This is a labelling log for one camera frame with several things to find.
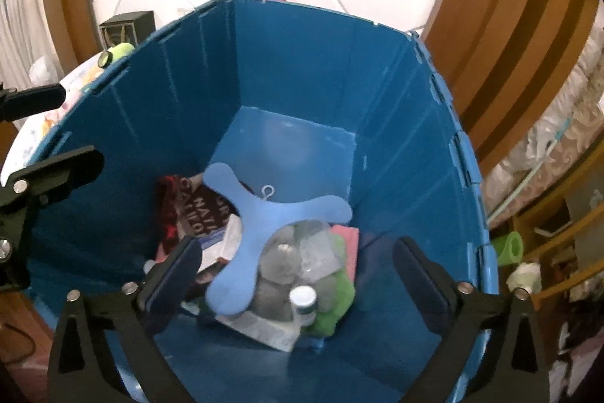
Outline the green plush towel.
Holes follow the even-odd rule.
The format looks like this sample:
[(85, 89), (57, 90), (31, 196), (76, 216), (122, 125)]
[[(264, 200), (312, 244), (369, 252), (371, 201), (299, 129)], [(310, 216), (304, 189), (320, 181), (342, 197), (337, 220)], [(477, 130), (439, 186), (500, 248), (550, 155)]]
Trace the green plush towel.
[(344, 254), (345, 267), (325, 277), (315, 285), (318, 295), (317, 312), (314, 324), (305, 329), (305, 335), (308, 335), (308, 337), (331, 337), (355, 298), (354, 282), (349, 279), (346, 271), (344, 240), (339, 235), (335, 235), (336, 247), (338, 247), (339, 253)]

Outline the pink flower tissue pack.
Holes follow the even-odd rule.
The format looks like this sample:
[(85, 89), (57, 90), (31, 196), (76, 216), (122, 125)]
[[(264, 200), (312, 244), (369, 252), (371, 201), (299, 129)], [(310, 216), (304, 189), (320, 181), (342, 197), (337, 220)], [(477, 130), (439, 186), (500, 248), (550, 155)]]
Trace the pink flower tissue pack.
[(349, 279), (354, 282), (356, 277), (357, 258), (359, 251), (359, 233), (358, 228), (334, 225), (332, 232), (342, 237), (346, 249), (346, 271)]

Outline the blue plastic crate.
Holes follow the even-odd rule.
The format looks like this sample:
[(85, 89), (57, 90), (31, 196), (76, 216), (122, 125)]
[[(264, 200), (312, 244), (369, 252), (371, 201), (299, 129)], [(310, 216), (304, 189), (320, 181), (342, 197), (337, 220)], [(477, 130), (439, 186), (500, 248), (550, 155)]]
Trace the blue plastic crate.
[(476, 157), (414, 35), (293, 3), (213, 1), (109, 68), (35, 156), (86, 145), (105, 156), (102, 173), (34, 230), (31, 295), (49, 324), (71, 289), (141, 278), (163, 176), (219, 162), (276, 201), (351, 205), (356, 297), (322, 348), (285, 354), (189, 316), (158, 337), (197, 401), (398, 401), (439, 342), (393, 268), (398, 237), (453, 278), (496, 287)]

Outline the maroon knit beanie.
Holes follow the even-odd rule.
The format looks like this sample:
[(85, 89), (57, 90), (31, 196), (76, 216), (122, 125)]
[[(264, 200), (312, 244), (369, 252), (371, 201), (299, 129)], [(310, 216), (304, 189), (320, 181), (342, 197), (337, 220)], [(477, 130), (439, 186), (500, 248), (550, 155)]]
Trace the maroon knit beanie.
[(206, 239), (236, 215), (234, 205), (203, 181), (202, 173), (168, 175), (154, 185), (154, 216), (159, 238), (157, 259), (163, 261), (186, 236)]

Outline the clear bag of items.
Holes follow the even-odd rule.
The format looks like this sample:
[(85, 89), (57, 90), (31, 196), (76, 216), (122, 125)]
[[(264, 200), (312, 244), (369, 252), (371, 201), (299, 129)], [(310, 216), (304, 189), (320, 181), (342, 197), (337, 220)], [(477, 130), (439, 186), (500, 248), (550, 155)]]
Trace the clear bag of items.
[(261, 255), (251, 310), (274, 321), (293, 319), (289, 293), (311, 286), (317, 294), (317, 312), (336, 307), (337, 275), (346, 272), (344, 238), (325, 222), (301, 221), (282, 227)]

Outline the black gift box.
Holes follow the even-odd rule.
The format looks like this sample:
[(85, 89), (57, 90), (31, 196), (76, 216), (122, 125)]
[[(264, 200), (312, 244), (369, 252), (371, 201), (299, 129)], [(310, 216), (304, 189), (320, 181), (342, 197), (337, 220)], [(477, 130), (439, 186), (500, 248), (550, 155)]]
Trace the black gift box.
[(121, 43), (140, 45), (156, 30), (154, 12), (134, 11), (116, 14), (99, 25), (102, 45), (105, 49)]

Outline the green frog plush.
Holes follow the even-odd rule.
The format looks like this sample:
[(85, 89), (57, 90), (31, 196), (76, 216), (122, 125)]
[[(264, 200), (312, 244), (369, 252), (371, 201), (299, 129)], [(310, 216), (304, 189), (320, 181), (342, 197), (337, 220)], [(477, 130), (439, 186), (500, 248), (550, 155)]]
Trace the green frog plush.
[(97, 66), (101, 69), (108, 68), (113, 62), (128, 56), (134, 51), (135, 47), (127, 42), (109, 47), (99, 54), (97, 58)]

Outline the small white capped bottle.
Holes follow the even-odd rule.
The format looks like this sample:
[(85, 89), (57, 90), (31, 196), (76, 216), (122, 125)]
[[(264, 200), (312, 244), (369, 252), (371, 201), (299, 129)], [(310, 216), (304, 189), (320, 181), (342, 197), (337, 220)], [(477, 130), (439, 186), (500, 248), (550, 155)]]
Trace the small white capped bottle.
[(293, 321), (301, 327), (314, 324), (317, 312), (317, 293), (312, 286), (296, 286), (289, 293)]

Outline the white green patch box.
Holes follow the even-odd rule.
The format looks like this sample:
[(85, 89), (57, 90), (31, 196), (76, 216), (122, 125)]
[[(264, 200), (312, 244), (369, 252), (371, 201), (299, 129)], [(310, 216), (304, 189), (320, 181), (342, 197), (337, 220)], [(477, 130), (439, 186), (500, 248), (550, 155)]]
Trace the white green patch box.
[(291, 353), (300, 337), (294, 322), (272, 321), (245, 311), (236, 316), (217, 315), (216, 320), (244, 337), (280, 352)]

